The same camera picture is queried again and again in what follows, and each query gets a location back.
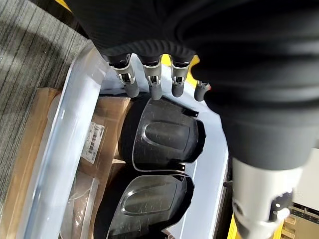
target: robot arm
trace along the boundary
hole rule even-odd
[[[240,234],[265,239],[288,205],[319,125],[319,2],[316,0],[66,0],[129,96],[130,55],[161,96],[160,58],[172,60],[172,93],[189,63],[195,98],[221,117],[233,163]]]

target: brown cardboard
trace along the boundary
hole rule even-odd
[[[0,222],[0,238],[15,238],[33,165],[47,124],[48,110],[52,100],[59,93],[58,90],[50,88],[41,88],[36,91],[4,205]],[[103,125],[105,129],[94,164],[81,158],[78,166],[79,171],[99,180],[88,238],[93,238],[95,216],[109,179],[112,160],[129,106],[129,98],[99,98],[92,117],[93,122]]]
[[[93,238],[95,216],[109,179],[112,160],[117,150],[124,118],[130,106],[129,98],[104,97],[100,98],[95,107],[92,121],[105,127],[94,164],[81,158],[78,170],[99,180],[93,206],[89,235]]]
[[[59,90],[51,88],[36,90],[3,207],[0,238],[15,238],[33,164],[46,126],[49,107],[59,93]]]

